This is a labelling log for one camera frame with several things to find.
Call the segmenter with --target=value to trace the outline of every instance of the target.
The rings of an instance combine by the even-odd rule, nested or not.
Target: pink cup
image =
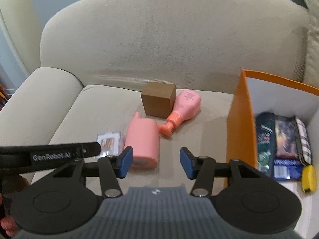
[[[136,112],[126,134],[125,147],[133,148],[132,168],[155,169],[159,159],[159,132],[153,119]]]

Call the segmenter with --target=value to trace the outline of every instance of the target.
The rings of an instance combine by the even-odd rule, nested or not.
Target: dark blue package
[[[274,160],[274,180],[287,181],[287,180],[300,180],[303,164],[299,159],[280,159]]]
[[[277,151],[275,136],[276,115],[263,112],[256,117],[258,145],[258,170],[268,177],[273,177],[274,156]]]

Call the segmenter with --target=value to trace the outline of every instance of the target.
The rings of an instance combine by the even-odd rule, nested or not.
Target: metal screw
[[[205,197],[208,195],[208,191],[205,190],[205,189],[194,189],[193,190],[193,194],[196,196],[196,197]]]
[[[104,194],[108,198],[117,198],[118,196],[120,196],[121,192],[117,189],[109,189],[105,191]]]

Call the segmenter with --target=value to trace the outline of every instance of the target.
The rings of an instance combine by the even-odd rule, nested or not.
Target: yellow tape measure
[[[314,167],[311,164],[304,167],[302,170],[301,186],[306,194],[316,191],[316,173]]]

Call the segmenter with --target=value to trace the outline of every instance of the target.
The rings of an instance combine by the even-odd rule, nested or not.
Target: armchair armrest
[[[0,111],[0,146],[48,144],[82,89],[64,70],[35,70]]]

